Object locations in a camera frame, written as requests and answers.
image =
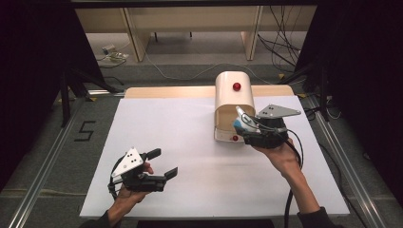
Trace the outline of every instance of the cream cylinder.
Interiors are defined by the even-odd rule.
[[[238,117],[236,106],[250,116],[256,114],[249,76],[241,71],[225,71],[216,78],[215,140],[243,142],[233,126]]]

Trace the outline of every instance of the wrist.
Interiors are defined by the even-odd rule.
[[[288,173],[285,179],[287,179],[291,187],[301,214],[313,213],[319,210],[317,199],[309,187],[302,171],[299,170],[292,174]]]
[[[307,185],[305,176],[302,171],[298,169],[288,170],[286,173],[281,174],[292,188],[298,188],[301,185]]]
[[[300,167],[296,163],[284,167],[280,174],[288,181],[304,178]]]
[[[113,204],[107,211],[107,218],[109,219],[110,227],[116,225],[124,216],[125,212],[122,208]]]

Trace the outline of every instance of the black tape marking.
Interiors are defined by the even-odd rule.
[[[86,139],[75,139],[74,141],[75,142],[88,142],[89,140],[91,140],[91,136],[92,136],[92,133],[94,133],[94,131],[93,130],[83,130],[83,129],[86,124],[95,124],[95,123],[96,123],[95,121],[84,121],[83,124],[81,124],[79,133],[87,133],[88,137]]]

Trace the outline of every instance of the robotic hand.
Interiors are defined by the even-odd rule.
[[[238,117],[233,126],[237,134],[243,137],[245,144],[262,148],[276,148],[287,139],[287,127],[282,117],[296,116],[298,110],[270,104],[263,108],[257,117],[248,116],[239,106]]]
[[[107,186],[113,198],[116,199],[117,197],[115,185],[121,182],[128,190],[134,192],[162,192],[166,182],[177,176],[178,167],[166,172],[163,176],[148,176],[144,173],[144,162],[147,159],[152,160],[160,155],[160,148],[148,153],[139,154],[132,147],[123,157],[118,159],[113,167],[110,182]]]

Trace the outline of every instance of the white table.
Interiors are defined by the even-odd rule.
[[[296,96],[255,97],[255,108],[269,104],[300,110]],[[283,216],[287,182],[249,145],[214,140],[214,98],[122,99],[110,128],[80,216],[94,219],[113,202],[107,191],[115,162],[131,146],[140,153],[161,148],[152,161],[156,172],[178,166],[163,192],[149,194],[127,215],[132,219],[263,219]],[[304,149],[303,172],[329,215],[349,210],[306,117],[284,118]],[[290,214],[297,213],[295,201]]]

